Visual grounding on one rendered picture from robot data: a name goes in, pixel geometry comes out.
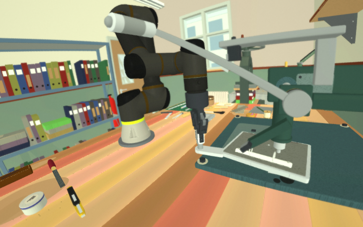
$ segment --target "window frame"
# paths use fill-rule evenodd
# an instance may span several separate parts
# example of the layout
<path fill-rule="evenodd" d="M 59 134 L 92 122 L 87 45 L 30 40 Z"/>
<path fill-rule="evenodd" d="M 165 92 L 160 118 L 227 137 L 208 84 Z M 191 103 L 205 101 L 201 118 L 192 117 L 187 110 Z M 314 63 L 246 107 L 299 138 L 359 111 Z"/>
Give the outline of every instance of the window frame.
<path fill-rule="evenodd" d="M 212 10 L 215 10 L 215 9 L 218 9 L 218 8 L 223 8 L 225 6 L 227 7 L 228 29 L 221 30 L 221 31 L 215 31 L 215 32 L 211 32 L 211 33 L 207 34 L 207 23 L 206 23 L 206 16 L 205 16 L 206 13 L 208 11 L 212 11 Z M 203 34 L 202 35 L 197 35 L 197 36 L 194 36 L 194 37 L 190 37 L 188 39 L 200 39 L 200 38 L 203 38 L 205 49 L 208 50 L 208 37 L 228 32 L 229 33 L 229 39 L 232 38 L 231 4 L 230 4 L 230 1 L 225 1 L 225 2 L 215 4 L 215 5 L 212 5 L 210 7 L 203 8 L 203 9 L 200 9 L 200 10 L 197 10 L 197 11 L 194 11 L 194 12 L 191 12 L 191 13 L 188 13 L 186 15 L 183 15 L 183 16 L 179 17 L 180 28 L 181 28 L 181 38 L 182 39 L 186 40 L 184 20 L 188 19 L 190 17 L 193 17 L 193 16 L 197 16 L 199 14 L 201 15 L 201 18 L 202 18 L 202 32 L 203 32 Z M 207 63 L 207 69 L 208 70 L 221 69 L 222 68 L 221 66 L 209 67 L 209 60 L 208 59 L 206 59 L 206 63 Z"/>

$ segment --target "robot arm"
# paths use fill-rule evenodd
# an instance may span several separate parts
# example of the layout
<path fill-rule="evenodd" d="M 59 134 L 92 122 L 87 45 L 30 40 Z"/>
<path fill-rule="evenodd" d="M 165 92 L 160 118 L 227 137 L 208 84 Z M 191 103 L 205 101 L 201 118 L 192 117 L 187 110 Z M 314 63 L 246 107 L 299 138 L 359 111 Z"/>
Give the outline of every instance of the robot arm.
<path fill-rule="evenodd" d="M 156 53 L 153 36 L 146 33 L 152 33 L 152 30 L 146 29 L 142 34 L 135 33 L 135 24 L 127 23 L 131 18 L 140 19 L 137 22 L 140 26 L 146 27 L 145 24 L 152 23 L 154 27 L 158 26 L 158 18 L 155 11 L 148 7 L 119 5 L 116 6 L 105 18 L 105 25 L 109 30 L 115 32 L 122 49 L 126 56 L 124 59 L 124 68 L 128 78 L 143 79 L 143 91 L 139 89 L 131 90 L 120 94 L 117 97 L 117 103 L 123 125 L 138 124 L 143 121 L 144 114 L 159 111 L 168 107 L 170 102 L 170 92 L 160 81 L 161 75 L 174 75 L 183 73 L 184 89 L 186 91 L 186 106 L 191 111 L 192 123 L 196 132 L 198 146 L 204 143 L 204 134 L 207 132 L 208 120 L 205 119 L 204 108 L 208 106 L 208 84 L 207 69 L 205 58 L 181 48 L 176 53 Z M 124 27 L 120 28 L 119 24 L 114 23 L 116 16 L 124 20 Z M 199 39 L 187 40 L 204 49 L 204 42 Z M 122 133 L 132 133 L 123 127 Z M 147 130 L 147 127 L 138 127 L 139 130 Z M 125 138 L 125 143 L 133 143 L 129 138 Z"/>

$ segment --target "metal shelf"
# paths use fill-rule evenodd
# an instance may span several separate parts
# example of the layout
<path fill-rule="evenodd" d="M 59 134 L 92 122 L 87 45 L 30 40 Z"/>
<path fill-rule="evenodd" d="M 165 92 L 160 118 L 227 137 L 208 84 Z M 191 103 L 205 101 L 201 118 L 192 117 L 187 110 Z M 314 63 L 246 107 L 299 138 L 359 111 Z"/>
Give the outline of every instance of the metal shelf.
<path fill-rule="evenodd" d="M 8 170 L 7 170 L 7 168 L 5 167 L 5 164 L 4 164 L 4 162 L 3 162 L 4 160 L 7 160 L 8 158 L 12 158 L 12 157 L 15 157 L 15 156 L 17 156 L 17 155 L 20 155 L 20 154 L 23 154 L 23 153 L 26 153 L 26 152 L 29 152 L 29 151 L 32 151 L 32 150 L 34 150 L 34 149 L 36 149 L 36 148 L 39 148 L 39 147 L 41 147 L 41 146 L 47 145 L 47 144 L 49 144 L 49 143 L 55 142 L 55 141 L 60 140 L 60 139 L 64 139 L 64 138 L 66 138 L 66 137 L 68 137 L 68 136 L 75 135 L 75 134 L 77 134 L 77 133 L 79 133 L 79 132 L 82 132 L 82 131 L 88 130 L 88 129 L 93 128 L 93 127 L 96 127 L 96 126 L 98 126 L 98 125 L 101 125 L 101 124 L 104 124 L 104 123 L 107 123 L 107 122 L 111 122 L 111 121 L 113 121 L 113 120 L 115 120 L 115 119 L 118 119 L 118 115 L 113 115 L 113 117 L 112 117 L 112 118 L 109 118 L 109 119 L 103 120 L 103 121 L 98 122 L 98 123 L 91 124 L 91 125 L 89 125 L 89 126 L 87 126 L 87 127 L 81 128 L 81 129 L 77 129 L 77 130 L 74 130 L 74 131 L 68 132 L 68 133 L 66 133 L 66 134 L 64 134 L 64 135 L 61 135 L 61 136 L 55 137 L 55 138 L 53 138 L 53 139 L 46 140 L 46 141 L 44 141 L 44 142 L 38 143 L 38 144 L 36 144 L 36 145 L 30 146 L 30 147 L 27 147 L 27 148 L 24 148 L 24 149 L 22 149 L 22 150 L 18 150 L 18 151 L 15 151 L 15 152 L 13 152 L 13 153 L 10 153 L 10 154 L 7 154 L 7 155 L 4 155 L 4 156 L 1 156 L 1 157 L 0 157 L 0 168 L 1 168 L 2 172 L 3 172 L 4 174 L 6 174 L 6 173 L 8 173 Z"/>
<path fill-rule="evenodd" d="M 107 84 L 112 84 L 113 87 L 113 92 L 114 95 L 117 96 L 117 89 L 116 89 L 116 84 L 115 84 L 115 79 L 114 79 L 114 74 L 113 74 L 113 63 L 112 63 L 112 56 L 111 56 L 111 51 L 110 51 L 110 44 L 108 42 L 87 42 L 87 41 L 71 41 L 71 40 L 50 40 L 50 39 L 12 39 L 12 38 L 0 38 L 0 52 L 26 52 L 26 51 L 95 51 L 97 54 L 97 61 L 100 62 L 101 61 L 101 56 L 99 53 L 99 49 L 102 47 L 106 47 L 106 51 L 107 51 L 107 58 L 108 58 L 108 68 L 109 68 L 109 72 L 110 72 L 110 77 L 111 80 L 110 81 L 104 81 L 104 82 L 97 82 L 97 83 L 92 83 L 92 84 L 83 84 L 83 85 L 78 85 L 78 86 L 71 86 L 71 87 L 66 87 L 66 88 L 58 88 L 58 89 L 53 89 L 53 90 L 47 90 L 47 91 L 41 91 L 41 92 L 34 92 L 34 93 L 29 93 L 29 94 L 24 94 L 24 95 L 18 95 L 18 96 L 11 96 L 11 97 L 5 97 L 5 98 L 0 98 L 0 104 L 3 103 L 7 103 L 7 102 L 13 102 L 16 100 L 22 100 L 22 99 L 30 99 L 33 97 L 38 97 L 38 96 L 44 96 L 44 95 L 50 95 L 50 94 L 55 94 L 55 93 L 59 93 L 59 92 L 67 92 L 67 91 L 72 91 L 72 90 L 76 90 L 76 89 L 83 89 L 83 88 L 88 88 L 88 87 L 94 87 L 94 86 L 102 86 L 103 87 L 103 94 L 105 98 L 108 98 L 108 94 L 107 94 L 107 89 L 106 89 L 106 85 Z M 94 126 L 103 124 L 103 123 L 107 123 L 110 122 L 111 123 L 111 127 L 114 127 L 112 120 L 114 119 L 120 119 L 120 115 L 114 115 L 113 118 L 101 121 L 99 123 L 95 123 L 92 125 L 89 125 L 87 127 L 84 127 L 82 129 L 79 130 L 75 130 L 73 132 L 67 133 L 65 135 L 62 136 L 58 136 L 57 138 L 54 139 L 50 139 L 47 140 L 45 142 L 36 144 L 34 146 L 13 152 L 11 154 L 5 155 L 0 157 L 0 169 L 2 170 L 2 172 L 4 174 L 7 174 L 8 171 L 3 163 L 4 160 L 12 158 L 14 156 L 23 154 L 25 152 L 31 151 L 35 148 L 38 148 L 40 146 L 49 144 L 51 142 L 57 141 L 59 139 L 65 138 L 67 136 L 70 135 L 74 135 L 78 132 L 90 129 Z"/>
<path fill-rule="evenodd" d="M 77 90 L 77 89 L 82 89 L 82 88 L 103 86 L 103 85 L 107 85 L 107 84 L 112 84 L 112 81 L 103 81 L 103 82 L 97 82 L 97 83 L 91 83 L 91 84 L 82 84 L 82 85 L 70 86 L 70 87 L 65 87 L 65 88 L 57 88 L 57 89 L 40 91 L 40 92 L 33 92 L 33 93 L 28 93 L 28 94 L 23 94 L 23 95 L 18 95 L 18 96 L 9 96 L 9 97 L 0 98 L 0 104 L 14 102 L 17 100 L 22 100 L 22 99 L 29 99 L 29 98 L 38 97 L 38 96 L 51 95 L 51 94 L 59 93 L 59 92 L 67 92 L 67 91 L 72 91 L 72 90 Z"/>

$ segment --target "radiator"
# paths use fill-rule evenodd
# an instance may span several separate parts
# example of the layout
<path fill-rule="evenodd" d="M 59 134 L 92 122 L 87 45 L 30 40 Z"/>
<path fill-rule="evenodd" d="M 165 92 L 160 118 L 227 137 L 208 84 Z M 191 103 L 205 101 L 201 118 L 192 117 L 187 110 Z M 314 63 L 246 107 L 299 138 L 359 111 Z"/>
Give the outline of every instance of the radiator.
<path fill-rule="evenodd" d="M 209 96 L 214 96 L 215 103 L 228 103 L 228 92 L 208 92 Z"/>

